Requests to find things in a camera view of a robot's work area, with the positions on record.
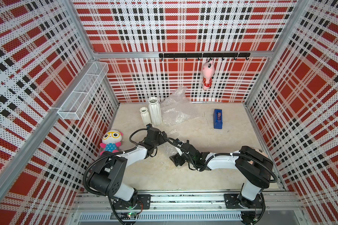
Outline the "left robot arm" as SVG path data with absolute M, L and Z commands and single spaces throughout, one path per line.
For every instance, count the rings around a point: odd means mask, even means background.
M 116 153 L 105 152 L 84 172 L 83 185 L 89 193 L 112 199 L 130 201 L 136 189 L 123 183 L 125 170 L 134 163 L 149 158 L 159 145 L 168 141 L 164 131 L 151 124 L 129 136 L 134 147 Z

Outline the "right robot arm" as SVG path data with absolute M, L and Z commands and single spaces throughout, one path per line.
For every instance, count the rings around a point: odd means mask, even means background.
M 188 141 L 168 138 L 168 143 L 174 146 L 177 154 L 170 159 L 176 166 L 188 163 L 190 170 L 203 172 L 216 169 L 237 169 L 247 179 L 243 184 L 237 202 L 253 204 L 261 196 L 264 189 L 278 181 L 273 172 L 273 162 L 260 150 L 242 146 L 239 151 L 230 153 L 199 152 Z

